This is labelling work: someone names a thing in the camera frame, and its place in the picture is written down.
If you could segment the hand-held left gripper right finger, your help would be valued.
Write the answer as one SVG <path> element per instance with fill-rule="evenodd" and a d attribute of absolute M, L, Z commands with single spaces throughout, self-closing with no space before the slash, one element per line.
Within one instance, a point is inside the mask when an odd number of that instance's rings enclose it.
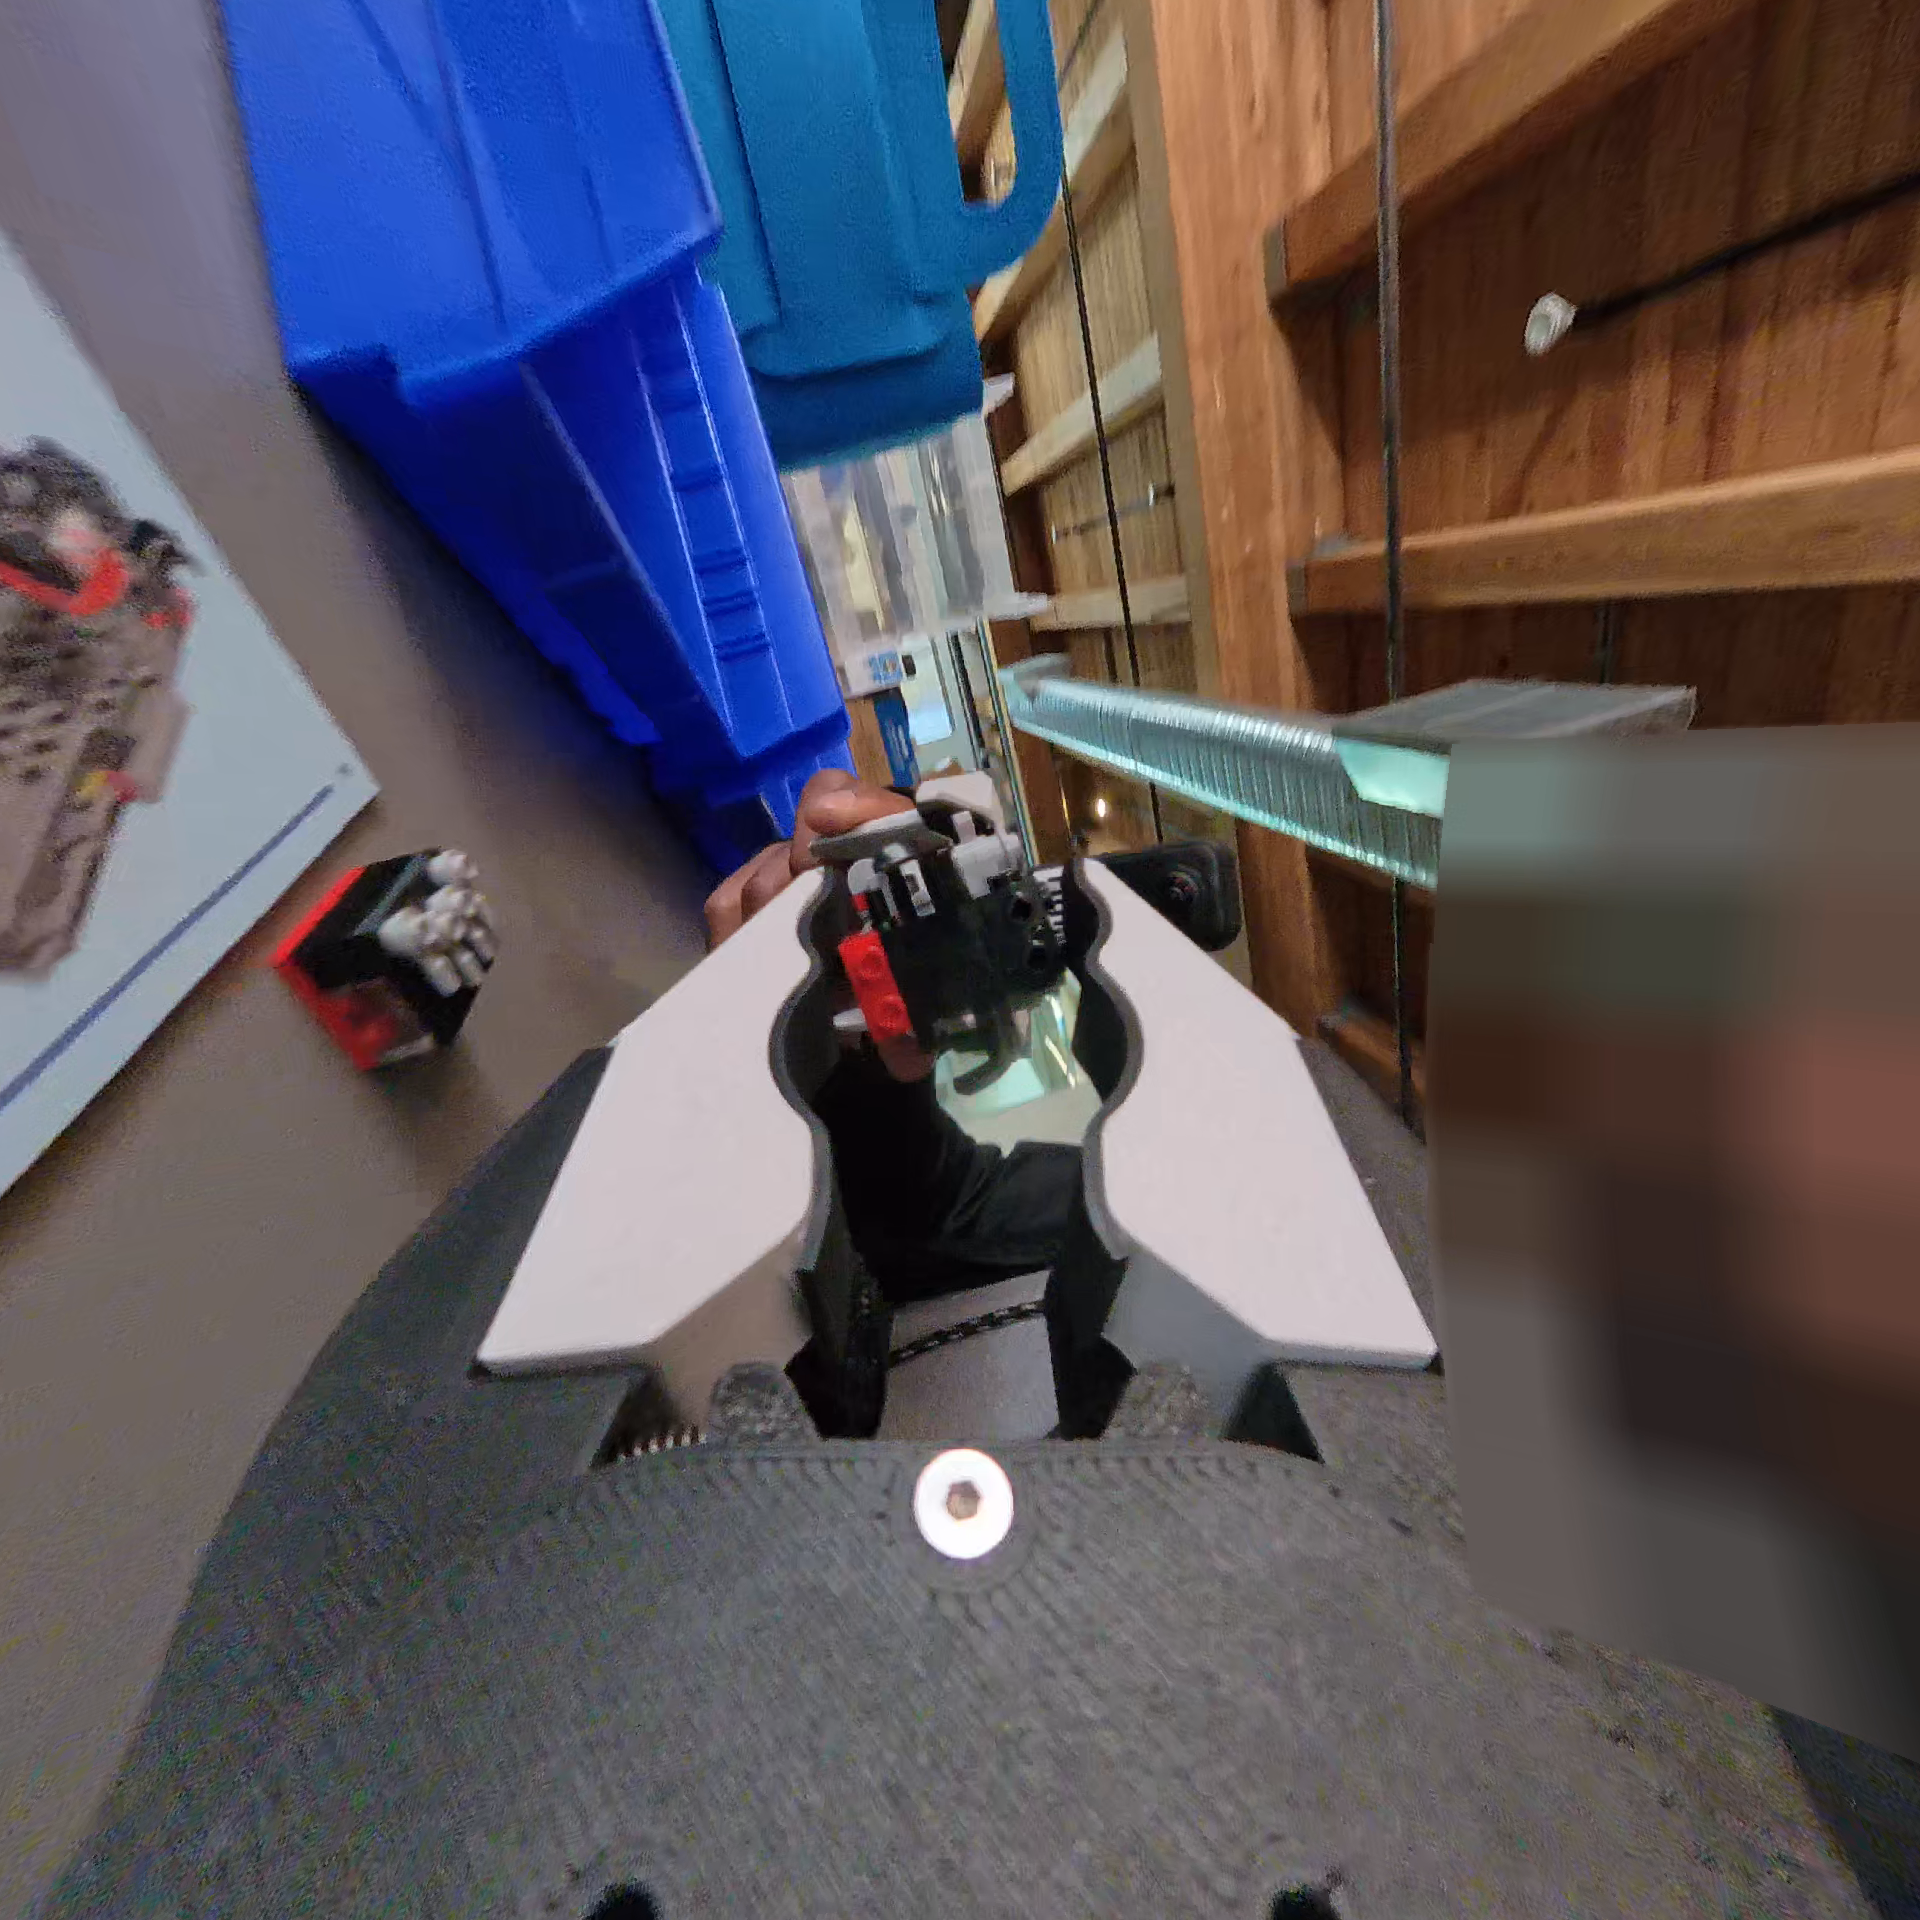
<path fill-rule="evenodd" d="M 1130 1361 L 1424 1371 L 1436 1336 L 1295 1029 L 1097 859 L 1075 1038 L 1103 1105 L 1089 1214 L 1121 1262 L 1100 1336 Z"/>

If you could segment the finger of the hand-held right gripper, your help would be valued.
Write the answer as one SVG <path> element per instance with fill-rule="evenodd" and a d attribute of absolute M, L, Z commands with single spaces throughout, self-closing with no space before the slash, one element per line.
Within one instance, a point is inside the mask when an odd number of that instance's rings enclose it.
<path fill-rule="evenodd" d="M 813 868 L 852 872 L 861 864 L 885 868 L 909 857 L 933 857 L 943 851 L 944 832 L 924 816 L 919 805 L 906 803 L 897 812 L 857 822 L 844 832 L 816 835 L 809 841 L 807 857 Z"/>

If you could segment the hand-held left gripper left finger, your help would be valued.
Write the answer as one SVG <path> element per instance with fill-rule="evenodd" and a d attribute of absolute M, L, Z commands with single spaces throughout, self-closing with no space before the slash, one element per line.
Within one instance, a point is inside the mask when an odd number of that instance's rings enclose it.
<path fill-rule="evenodd" d="M 789 885 L 617 1032 L 477 1343 L 488 1376 L 721 1377 L 801 1353 L 816 1153 L 775 1032 L 821 893 L 816 872 Z"/>

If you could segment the grey black brick spaceship model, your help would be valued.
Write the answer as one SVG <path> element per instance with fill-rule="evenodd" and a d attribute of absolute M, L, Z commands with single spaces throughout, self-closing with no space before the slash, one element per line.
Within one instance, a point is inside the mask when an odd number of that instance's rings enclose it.
<path fill-rule="evenodd" d="M 831 948 L 833 1029 L 882 1062 L 893 1052 L 947 1060 L 956 1096 L 986 1094 L 1026 1056 L 1067 955 L 1050 883 L 993 805 L 936 783 L 915 805 L 944 832 L 939 854 L 826 871 L 844 917 Z"/>

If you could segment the small black red brick block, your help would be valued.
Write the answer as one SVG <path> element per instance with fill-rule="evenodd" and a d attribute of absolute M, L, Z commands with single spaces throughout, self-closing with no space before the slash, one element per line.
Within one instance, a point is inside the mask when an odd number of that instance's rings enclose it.
<path fill-rule="evenodd" d="M 345 871 L 272 951 L 280 982 L 360 1071 L 448 1048 L 497 965 L 497 926 L 457 847 Z"/>

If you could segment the person's right hand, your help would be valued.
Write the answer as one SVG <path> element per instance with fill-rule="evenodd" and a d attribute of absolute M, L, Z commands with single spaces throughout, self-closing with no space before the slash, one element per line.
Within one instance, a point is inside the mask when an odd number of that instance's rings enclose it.
<path fill-rule="evenodd" d="M 816 843 L 908 813 L 912 787 L 872 783 L 842 771 L 821 771 L 807 780 L 795 829 L 756 853 L 727 876 L 706 897 L 706 951 L 715 951 L 753 921 L 768 902 L 821 865 Z"/>

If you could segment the ribbed blue plastic bin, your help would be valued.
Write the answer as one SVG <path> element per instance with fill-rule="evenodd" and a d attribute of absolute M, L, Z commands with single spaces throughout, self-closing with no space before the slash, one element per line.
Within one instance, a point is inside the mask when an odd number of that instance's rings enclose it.
<path fill-rule="evenodd" d="M 719 288 L 633 285 L 521 355 L 407 377 L 280 303 L 291 377 L 641 755 L 727 871 L 850 768 L 850 719 Z"/>

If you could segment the threaded metal rod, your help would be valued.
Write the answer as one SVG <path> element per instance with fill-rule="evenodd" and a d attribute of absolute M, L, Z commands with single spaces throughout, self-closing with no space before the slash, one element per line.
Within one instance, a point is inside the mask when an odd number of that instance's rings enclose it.
<path fill-rule="evenodd" d="M 1375 1 L 1377 60 L 1377 336 L 1383 499 L 1383 672 L 1391 702 L 1404 694 L 1404 387 L 1402 387 L 1402 85 L 1396 4 Z M 1405 1132 L 1427 1143 L 1424 1102 L 1413 1070 L 1408 885 L 1391 887 L 1391 984 L 1396 1109 Z"/>

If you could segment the teal felt bag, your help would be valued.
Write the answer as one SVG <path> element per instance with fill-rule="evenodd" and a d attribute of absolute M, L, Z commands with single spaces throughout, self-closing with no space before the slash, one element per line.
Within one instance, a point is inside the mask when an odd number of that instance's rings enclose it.
<path fill-rule="evenodd" d="M 995 23 L 1015 175 L 965 195 L 937 9 L 664 1 L 722 214 L 705 263 L 781 471 L 874 456 L 983 406 L 970 291 L 1040 238 L 1066 131 L 1050 9 Z"/>

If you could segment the brick building instruction booklet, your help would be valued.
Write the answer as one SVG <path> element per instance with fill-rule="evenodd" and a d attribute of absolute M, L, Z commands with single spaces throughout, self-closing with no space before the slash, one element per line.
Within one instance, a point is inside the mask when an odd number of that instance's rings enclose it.
<path fill-rule="evenodd" d="M 5 238 L 3 1185 L 377 781 Z"/>

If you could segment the silver corrugated duct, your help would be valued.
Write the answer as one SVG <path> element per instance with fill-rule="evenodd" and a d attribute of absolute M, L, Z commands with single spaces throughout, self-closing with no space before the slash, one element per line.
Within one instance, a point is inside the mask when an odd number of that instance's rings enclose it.
<path fill-rule="evenodd" d="M 1434 891 L 1459 749 L 1690 729 L 1696 689 L 1465 679 L 1341 716 L 1079 679 L 1066 655 L 999 672 L 1012 724 L 1237 822 Z"/>

